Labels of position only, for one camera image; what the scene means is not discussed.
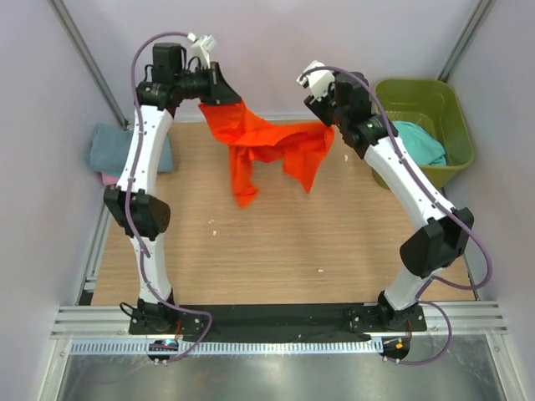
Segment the orange t-shirt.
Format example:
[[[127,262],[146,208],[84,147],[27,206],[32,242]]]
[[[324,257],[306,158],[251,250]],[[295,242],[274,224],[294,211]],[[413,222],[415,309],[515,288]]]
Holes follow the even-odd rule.
[[[198,104],[212,136],[228,148],[234,200],[249,206],[257,197],[253,163],[281,161],[283,172],[309,193],[318,169],[334,142],[334,129],[321,122],[274,124],[254,114],[240,101],[234,104]]]

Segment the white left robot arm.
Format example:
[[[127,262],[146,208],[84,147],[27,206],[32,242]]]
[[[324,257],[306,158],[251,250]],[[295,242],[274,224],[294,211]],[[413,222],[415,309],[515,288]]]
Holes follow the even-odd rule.
[[[193,38],[190,48],[156,43],[141,81],[131,82],[135,123],[125,167],[104,203],[123,228],[136,254],[140,276],[137,304],[130,311],[132,334],[167,334],[181,316],[166,272],[164,238],[171,209],[156,196],[163,144],[181,102],[199,99],[209,105],[235,104],[240,96],[210,60],[211,36]]]

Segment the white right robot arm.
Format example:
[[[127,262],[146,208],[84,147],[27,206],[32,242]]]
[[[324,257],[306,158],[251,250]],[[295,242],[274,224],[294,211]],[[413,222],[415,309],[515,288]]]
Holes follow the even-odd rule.
[[[321,63],[298,82],[311,94],[305,105],[327,126],[339,129],[344,143],[378,173],[403,206],[413,235],[400,247],[402,267],[378,297],[376,318],[385,330],[406,325],[421,294],[466,248],[474,217],[455,208],[410,157],[387,113],[362,74]]]

